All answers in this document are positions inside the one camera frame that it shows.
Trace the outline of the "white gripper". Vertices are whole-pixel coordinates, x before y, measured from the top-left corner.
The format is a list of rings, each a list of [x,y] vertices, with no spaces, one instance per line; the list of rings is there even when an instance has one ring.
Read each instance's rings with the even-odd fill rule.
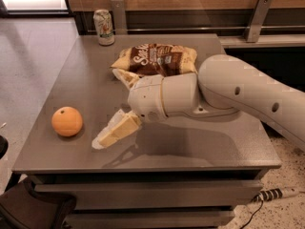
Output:
[[[117,141],[136,132],[143,122],[161,122],[167,119],[162,103],[161,75],[144,76],[122,69],[112,73],[130,90],[128,103],[132,111],[119,110],[108,125],[97,135],[91,145],[96,150],[106,149]]]

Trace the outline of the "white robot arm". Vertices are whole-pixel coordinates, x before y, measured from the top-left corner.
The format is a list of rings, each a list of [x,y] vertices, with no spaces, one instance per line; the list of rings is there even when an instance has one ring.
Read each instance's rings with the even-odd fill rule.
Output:
[[[140,129],[143,123],[173,116],[208,120],[239,111],[252,115],[305,150],[305,93],[291,88],[241,59],[216,54],[196,73],[138,77],[115,70],[129,90],[129,112],[115,113],[92,141],[100,150]]]

